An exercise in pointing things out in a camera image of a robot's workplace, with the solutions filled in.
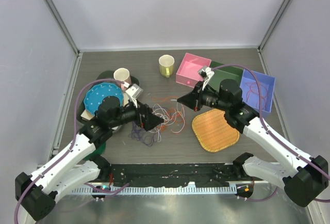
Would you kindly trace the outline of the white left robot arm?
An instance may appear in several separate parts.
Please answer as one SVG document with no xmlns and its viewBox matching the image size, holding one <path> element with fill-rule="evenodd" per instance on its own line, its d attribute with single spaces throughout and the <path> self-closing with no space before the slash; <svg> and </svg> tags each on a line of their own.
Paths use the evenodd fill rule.
<svg viewBox="0 0 330 224">
<path fill-rule="evenodd" d="M 21 207 L 34 221 L 39 221 L 75 187 L 95 179 L 105 182 L 110 175 L 110 163 L 100 155 L 91 157 L 78 169 L 75 165 L 103 145 L 113 135 L 114 127 L 130 122 L 150 131 L 164 120 L 135 99 L 122 106 L 116 97 L 104 98 L 95 118 L 87 122 L 61 152 L 31 174 L 21 172 L 16 177 L 18 204 L 14 222 L 18 222 Z"/>
</svg>

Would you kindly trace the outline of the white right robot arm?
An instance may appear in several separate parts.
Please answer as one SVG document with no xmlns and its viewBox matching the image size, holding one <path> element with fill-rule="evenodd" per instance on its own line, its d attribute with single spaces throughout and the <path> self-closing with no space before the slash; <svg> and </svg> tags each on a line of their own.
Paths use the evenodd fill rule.
<svg viewBox="0 0 330 224">
<path fill-rule="evenodd" d="M 328 162 L 295 147 L 272 129 L 252 107 L 243 102 L 242 90 L 232 79 L 221 81 L 219 91 L 199 81 L 194 89 L 177 99 L 199 111 L 203 106 L 224 111 L 227 123 L 263 147 L 277 164 L 244 153 L 237 158 L 233 174 L 239 180 L 257 177 L 283 189 L 301 207 L 308 206 L 329 186 Z"/>
</svg>

